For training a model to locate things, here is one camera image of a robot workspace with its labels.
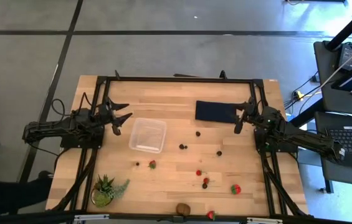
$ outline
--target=person's foot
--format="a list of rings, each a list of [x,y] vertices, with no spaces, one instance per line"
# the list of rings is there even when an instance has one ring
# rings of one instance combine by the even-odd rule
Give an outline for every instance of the person's foot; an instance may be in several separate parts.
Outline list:
[[[40,178],[53,178],[53,174],[51,172],[48,172],[46,170],[40,171],[39,172],[39,179]]]

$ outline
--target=black cloth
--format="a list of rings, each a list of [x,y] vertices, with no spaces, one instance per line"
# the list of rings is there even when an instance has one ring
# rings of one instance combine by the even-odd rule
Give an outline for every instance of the black cloth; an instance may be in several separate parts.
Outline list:
[[[234,124],[237,120],[237,109],[233,103],[196,102],[195,119]]]
[[[42,177],[20,184],[0,182],[0,214],[47,200],[52,179]]]

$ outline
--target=small plant pot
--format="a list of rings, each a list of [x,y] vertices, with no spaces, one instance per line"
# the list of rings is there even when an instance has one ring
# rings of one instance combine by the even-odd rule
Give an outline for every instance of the small plant pot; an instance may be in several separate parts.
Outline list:
[[[90,196],[90,198],[91,198],[91,202],[97,207],[97,208],[102,208],[102,207],[105,207],[105,206],[107,206],[107,205],[109,205],[109,203],[111,203],[112,202],[112,198],[110,198],[110,197],[107,197],[107,202],[104,202],[104,203],[98,203],[98,202],[96,202],[95,201],[95,198],[97,197],[97,194],[103,194],[103,193],[101,193],[99,190],[97,190],[97,189],[93,189],[92,191],[91,191],[91,196]]]

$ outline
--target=table leg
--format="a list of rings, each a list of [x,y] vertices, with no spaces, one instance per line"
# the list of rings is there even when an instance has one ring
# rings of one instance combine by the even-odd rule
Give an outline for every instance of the table leg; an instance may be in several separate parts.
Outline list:
[[[333,194],[332,181],[325,179],[325,188],[320,189],[320,191],[327,194]]]
[[[318,112],[325,112],[323,99],[320,99],[317,102],[315,102],[313,105],[311,105],[309,108],[307,108],[305,111],[303,111],[296,118],[293,118],[290,122],[295,127],[299,128],[300,126],[302,126],[305,123],[307,123],[310,120],[312,120],[314,118],[314,113],[317,112],[317,111]]]

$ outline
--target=wooden table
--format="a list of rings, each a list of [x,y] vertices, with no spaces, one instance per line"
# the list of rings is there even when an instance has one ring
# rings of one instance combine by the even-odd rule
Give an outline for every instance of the wooden table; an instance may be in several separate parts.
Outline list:
[[[80,77],[72,109],[78,108],[83,92],[92,99],[96,79],[96,76]],[[269,105],[285,114],[278,81],[264,80],[264,87]],[[130,104],[117,115],[133,112],[133,116],[121,127],[121,136],[115,136],[110,125],[107,126],[93,184],[98,174],[115,177],[114,184],[122,184],[126,179],[130,179],[130,184],[123,198],[105,208],[96,208],[89,201],[89,212],[175,214],[176,205],[182,202],[191,207],[192,215],[205,215],[210,210],[233,216],[269,214],[253,127],[246,124],[241,134],[234,134],[233,124],[194,119],[196,100],[241,103],[250,96],[248,84],[114,81],[110,84],[109,96],[115,103]],[[128,147],[135,118],[166,122],[166,139],[160,154]],[[180,144],[187,145],[188,149],[180,150]],[[220,157],[216,155],[218,150],[222,151]],[[47,209],[57,205],[74,183],[80,151],[71,149],[59,158]],[[307,212],[296,161],[287,153],[277,155],[283,186]],[[152,160],[157,163],[154,170],[148,167]],[[198,169],[205,173],[197,176]],[[202,188],[205,177],[211,180],[207,189]],[[232,184],[241,186],[241,194],[231,194]],[[272,188],[279,213],[277,191]],[[81,207],[83,193],[84,186],[81,186],[77,208]]]

